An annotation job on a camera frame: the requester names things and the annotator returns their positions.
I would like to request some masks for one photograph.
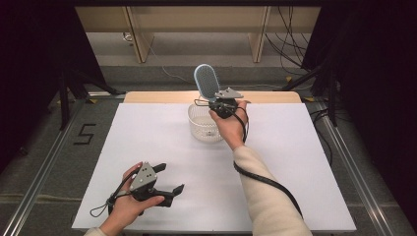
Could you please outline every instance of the gray carpet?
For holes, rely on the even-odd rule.
[[[180,76],[188,82],[167,76],[160,67],[103,67],[102,72],[107,82],[119,90],[196,89],[196,86],[193,85],[193,67],[167,67],[165,69],[170,74]],[[282,78],[287,73],[279,68],[227,67],[216,68],[216,71],[224,86],[237,85],[239,82],[239,85],[243,84],[244,86],[241,87],[241,90],[271,90],[271,87],[253,86],[284,86],[286,84]],[[99,90],[93,86],[88,86],[88,89]],[[307,95],[308,91],[301,90],[300,93]],[[82,232],[71,229],[72,221],[89,184],[89,178],[95,168],[120,102],[123,100],[99,99],[96,103],[88,102],[83,105],[20,235],[83,235]],[[317,110],[316,102],[309,102],[306,105],[310,112]],[[45,114],[26,145],[29,154],[17,156],[0,176],[0,207],[2,208],[0,227],[2,230],[7,225],[7,221],[28,189],[57,136],[60,127],[59,104],[54,100],[49,108],[51,113]],[[377,202],[384,210],[394,234],[414,235],[401,209],[372,164],[354,124],[348,121],[348,114],[342,109],[337,112],[338,128],[359,164]],[[77,145],[77,143],[86,143],[89,140],[89,137],[79,136],[79,132],[85,124],[87,124],[85,133],[93,134],[93,137],[89,145]],[[378,235],[331,141],[324,121],[320,120],[317,126],[330,143],[333,152],[331,169],[358,228],[356,232],[343,235]],[[329,155],[329,149],[323,140],[322,144],[325,152]]]

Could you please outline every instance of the gray floor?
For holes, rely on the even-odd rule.
[[[215,67],[223,86],[232,85],[241,90],[272,90],[284,86],[286,77],[298,77],[286,72],[282,66],[290,72],[304,73],[287,60],[282,60],[281,64],[280,57],[267,43],[262,61],[253,63],[249,42],[243,33],[158,33],[152,43],[153,52],[144,64],[136,62],[132,45],[122,39],[121,33],[90,33],[89,38],[107,82],[119,90],[196,89],[193,70],[202,63]],[[306,43],[299,35],[297,40],[300,45]],[[285,51],[291,58],[298,60],[293,48],[286,46]],[[305,84],[297,91],[303,97],[309,96],[309,91],[303,89],[308,87],[309,84]],[[88,89],[99,91],[90,86]],[[8,225],[43,160],[54,146],[55,139],[60,135],[60,107],[57,101],[58,98],[55,98],[51,102],[50,114],[44,115],[25,145],[29,154],[16,156],[0,176],[2,230]],[[71,229],[72,221],[120,102],[123,102],[121,98],[100,97],[71,104],[73,111],[77,108],[80,110],[73,116],[75,118],[65,144],[47,173],[20,235],[83,235]],[[306,106],[313,112],[319,109],[320,104],[314,101],[307,102]],[[378,206],[387,217],[393,235],[415,235],[378,170],[371,163],[354,124],[343,110],[343,104],[340,102],[337,106],[338,130]],[[317,126],[330,143],[333,154],[331,169],[358,228],[356,232],[343,235],[378,235],[345,163],[331,140],[325,121],[320,120]],[[85,124],[94,124],[85,128],[85,133],[93,134],[93,137],[89,145],[77,145],[88,140],[88,137],[79,136]],[[329,148],[324,141],[323,147],[329,157]]]

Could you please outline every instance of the forearm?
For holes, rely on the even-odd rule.
[[[236,148],[233,156],[241,168],[275,180],[261,157],[249,147]],[[254,235],[311,235],[294,204],[283,192],[242,175],[241,181]]]

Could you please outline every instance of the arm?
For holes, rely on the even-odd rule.
[[[123,179],[125,179],[132,171],[134,171],[142,163],[132,166],[127,170]],[[129,191],[129,186],[132,184],[133,179],[129,179],[122,187],[122,191]],[[113,236],[120,233],[126,226],[133,223],[138,217],[139,213],[149,207],[156,206],[163,202],[163,196],[152,197],[146,201],[139,202],[135,200],[131,195],[120,197],[116,200],[113,211],[107,217],[107,219],[101,224],[99,228],[92,228],[86,236]]]
[[[238,106],[246,110],[245,101],[238,101]],[[248,121],[243,109],[237,109],[236,115],[246,123]],[[237,165],[276,181],[262,158],[243,143],[242,125],[234,116],[221,119],[213,111],[210,112],[210,116],[215,121],[220,135],[233,150]],[[254,235],[312,235],[293,203],[283,192],[243,175],[241,182],[253,222]]]

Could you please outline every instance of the wire basket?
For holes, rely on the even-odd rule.
[[[214,143],[223,139],[215,122],[209,116],[208,106],[191,104],[188,107],[188,120],[191,134],[199,141]]]

